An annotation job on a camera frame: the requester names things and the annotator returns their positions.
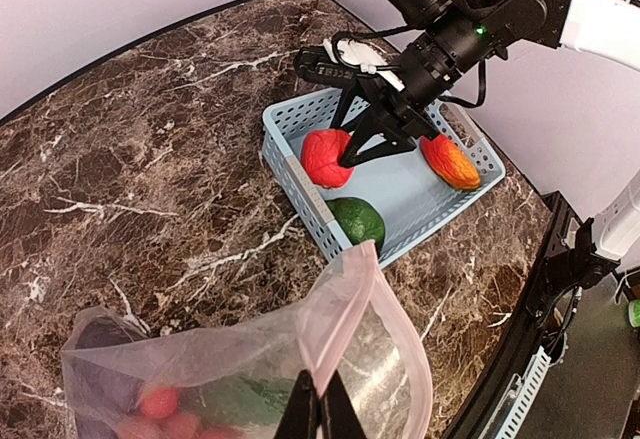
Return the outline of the clear zip top bag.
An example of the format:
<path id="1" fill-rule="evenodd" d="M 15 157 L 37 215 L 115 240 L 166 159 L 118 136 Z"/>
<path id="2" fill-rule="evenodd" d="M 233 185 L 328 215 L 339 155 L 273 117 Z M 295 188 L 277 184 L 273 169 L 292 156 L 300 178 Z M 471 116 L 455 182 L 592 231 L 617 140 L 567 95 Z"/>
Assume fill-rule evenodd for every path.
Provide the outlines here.
<path id="1" fill-rule="evenodd" d="M 81 311 L 62 352 L 66 401 L 81 438 L 117 438 L 143 385 L 181 394 L 218 379 L 313 378 L 318 397 L 338 373 L 366 438 L 421 438 L 433 386 L 421 339 L 380 268 L 375 244 L 341 252 L 301 300 L 221 328 L 148 338 L 103 307 Z M 233 427 L 274 438 L 274 426 Z"/>

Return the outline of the red lychee bunch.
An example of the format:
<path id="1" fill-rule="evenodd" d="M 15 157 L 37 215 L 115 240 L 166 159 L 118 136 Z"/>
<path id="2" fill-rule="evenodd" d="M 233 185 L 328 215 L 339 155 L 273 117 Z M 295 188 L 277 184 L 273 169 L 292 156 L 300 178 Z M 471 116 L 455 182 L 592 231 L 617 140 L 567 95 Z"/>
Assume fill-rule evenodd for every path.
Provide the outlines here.
<path id="1" fill-rule="evenodd" d="M 115 426 L 117 438 L 243 438 L 236 428 L 214 425 L 180 408 L 181 390 L 143 385 L 132 415 Z"/>

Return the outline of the red toy fruit ball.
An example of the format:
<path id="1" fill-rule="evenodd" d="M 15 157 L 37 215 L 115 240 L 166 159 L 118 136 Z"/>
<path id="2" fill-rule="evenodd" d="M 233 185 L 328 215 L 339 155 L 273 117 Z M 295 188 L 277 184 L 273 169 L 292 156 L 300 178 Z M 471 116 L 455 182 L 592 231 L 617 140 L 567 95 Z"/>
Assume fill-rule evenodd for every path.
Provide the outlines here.
<path id="1" fill-rule="evenodd" d="M 353 168 L 338 164 L 351 136 L 340 129 L 315 130 L 303 141 L 300 163 L 312 183 L 325 189 L 343 187 L 351 178 Z"/>

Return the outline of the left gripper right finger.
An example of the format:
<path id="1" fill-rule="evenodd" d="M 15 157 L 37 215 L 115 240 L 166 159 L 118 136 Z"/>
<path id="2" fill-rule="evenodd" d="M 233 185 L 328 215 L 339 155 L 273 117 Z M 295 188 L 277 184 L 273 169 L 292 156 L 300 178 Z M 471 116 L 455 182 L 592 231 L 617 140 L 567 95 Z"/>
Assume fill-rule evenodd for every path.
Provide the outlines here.
<path id="1" fill-rule="evenodd" d="M 334 373 L 320 398 L 320 428 L 324 439 L 366 439 L 338 373 Z"/>

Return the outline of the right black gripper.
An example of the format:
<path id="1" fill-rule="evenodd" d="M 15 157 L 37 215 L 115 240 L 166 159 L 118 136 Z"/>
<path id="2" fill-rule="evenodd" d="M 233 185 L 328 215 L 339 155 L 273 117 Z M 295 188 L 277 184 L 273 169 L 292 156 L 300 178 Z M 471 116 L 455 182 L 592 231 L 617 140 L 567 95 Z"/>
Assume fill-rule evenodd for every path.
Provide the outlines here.
<path id="1" fill-rule="evenodd" d="M 369 107 L 343 124 L 356 97 L 365 99 Z M 344 168 L 411 152 L 421 137 L 434 140 L 440 135 L 420 104 L 379 79 L 359 79 L 358 86 L 344 88 L 330 128 L 350 134 L 338 159 Z"/>

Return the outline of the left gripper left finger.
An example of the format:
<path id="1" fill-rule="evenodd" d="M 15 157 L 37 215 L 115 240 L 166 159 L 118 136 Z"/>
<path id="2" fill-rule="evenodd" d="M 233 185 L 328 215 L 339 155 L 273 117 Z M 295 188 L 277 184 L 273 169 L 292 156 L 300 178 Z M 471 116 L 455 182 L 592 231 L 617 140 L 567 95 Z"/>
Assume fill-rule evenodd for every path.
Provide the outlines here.
<path id="1" fill-rule="evenodd" d="M 320 427 L 319 397 L 308 370 L 296 379 L 274 439 L 315 439 Z"/>

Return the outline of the orange red toy mango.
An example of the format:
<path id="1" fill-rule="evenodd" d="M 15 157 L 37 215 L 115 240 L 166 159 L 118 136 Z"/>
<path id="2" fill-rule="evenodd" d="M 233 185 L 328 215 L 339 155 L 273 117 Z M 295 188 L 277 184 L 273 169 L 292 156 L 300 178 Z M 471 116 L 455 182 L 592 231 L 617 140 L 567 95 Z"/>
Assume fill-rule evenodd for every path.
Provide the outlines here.
<path id="1" fill-rule="evenodd" d="M 463 191 L 477 190 L 481 178 L 466 155 L 447 136 L 420 138 L 420 150 L 431 170 L 449 186 Z"/>

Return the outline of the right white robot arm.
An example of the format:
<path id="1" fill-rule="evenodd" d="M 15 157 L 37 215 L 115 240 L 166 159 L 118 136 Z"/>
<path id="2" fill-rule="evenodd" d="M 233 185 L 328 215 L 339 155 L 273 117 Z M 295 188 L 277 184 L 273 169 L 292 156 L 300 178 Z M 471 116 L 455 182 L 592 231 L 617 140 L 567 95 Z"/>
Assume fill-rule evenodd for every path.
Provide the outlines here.
<path id="1" fill-rule="evenodd" d="M 339 32 L 325 45 L 329 60 L 351 80 L 343 104 L 362 95 L 368 115 L 355 123 L 341 156 L 350 168 L 410 151 L 441 133 L 427 118 L 433 101 L 450 100 L 466 72 L 484 73 L 492 57 L 528 41 L 639 65 L 639 6 L 634 0 L 388 0 L 406 30 L 418 37 L 390 64 L 380 62 L 365 37 Z"/>

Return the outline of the green toy cucumber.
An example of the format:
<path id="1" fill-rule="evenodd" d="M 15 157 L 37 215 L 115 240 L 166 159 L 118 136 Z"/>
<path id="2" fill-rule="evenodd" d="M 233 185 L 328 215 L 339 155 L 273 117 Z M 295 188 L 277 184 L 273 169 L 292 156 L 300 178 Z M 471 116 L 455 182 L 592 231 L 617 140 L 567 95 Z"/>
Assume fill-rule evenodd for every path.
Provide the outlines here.
<path id="1" fill-rule="evenodd" d="M 287 378 L 227 376 L 185 390 L 181 406 L 209 425 L 274 426 L 285 411 L 294 384 L 294 379 Z"/>

